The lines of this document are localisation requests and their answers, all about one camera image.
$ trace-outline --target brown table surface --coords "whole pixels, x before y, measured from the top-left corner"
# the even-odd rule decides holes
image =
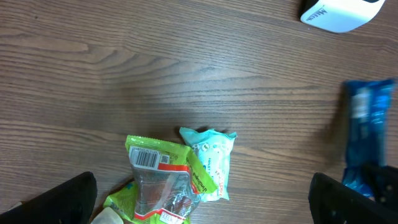
[[[345,166],[341,83],[397,75],[398,4],[346,34],[301,23],[300,4],[0,0],[0,212],[86,170],[100,205],[132,177],[127,134],[186,126],[238,133],[231,200],[193,223],[311,223],[312,175]]]

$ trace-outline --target logo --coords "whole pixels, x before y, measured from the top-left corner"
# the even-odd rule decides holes
[[[307,21],[311,21],[317,17],[320,17],[326,13],[328,13],[325,9],[324,9],[325,5],[322,6],[322,8],[318,9],[318,11],[314,12],[311,16],[308,17]]]
[[[203,150],[203,151],[207,151],[207,150],[209,150],[209,148],[210,148],[210,145],[206,142],[206,143],[204,143],[202,146],[201,146],[201,149]]]

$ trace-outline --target snack package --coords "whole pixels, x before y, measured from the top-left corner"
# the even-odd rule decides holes
[[[384,126],[393,84],[393,80],[345,83],[350,97],[350,119],[343,184],[365,197],[372,197],[373,193],[364,183],[361,166],[367,162],[386,165]]]
[[[220,198],[229,200],[227,192],[229,161],[236,133],[223,134],[214,129],[198,133],[189,128],[180,128],[180,134],[185,144],[193,148],[203,167],[218,186],[216,192],[203,195],[201,200],[204,202]]]
[[[135,182],[128,183],[120,191],[106,197],[103,207],[111,207],[123,219],[140,224],[141,221],[133,221],[134,207],[136,205],[136,198],[138,194],[138,185]],[[190,224],[189,217],[183,221],[183,224]]]
[[[128,136],[126,149],[138,186],[133,221],[181,224],[217,189],[188,146]]]

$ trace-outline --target white object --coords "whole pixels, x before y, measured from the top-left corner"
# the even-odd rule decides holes
[[[369,22],[384,3],[384,0],[307,1],[301,21],[336,33],[348,32]]]
[[[14,209],[14,208],[20,206],[20,205],[22,205],[22,202],[16,203],[14,206],[12,206],[12,207],[9,209],[9,211],[10,211],[11,209]]]
[[[112,208],[106,207],[91,224],[123,224],[123,220]]]

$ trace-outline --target green snack package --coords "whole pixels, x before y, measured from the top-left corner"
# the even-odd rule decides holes
[[[128,183],[120,191],[107,196],[103,207],[111,207],[117,214],[119,214],[120,217],[129,222],[135,224],[145,223],[141,221],[133,221],[137,194],[138,185],[135,182]],[[189,217],[183,222],[183,224],[190,223]]]
[[[202,194],[217,190],[189,146],[128,136],[126,149],[138,186],[133,221],[181,224]]]

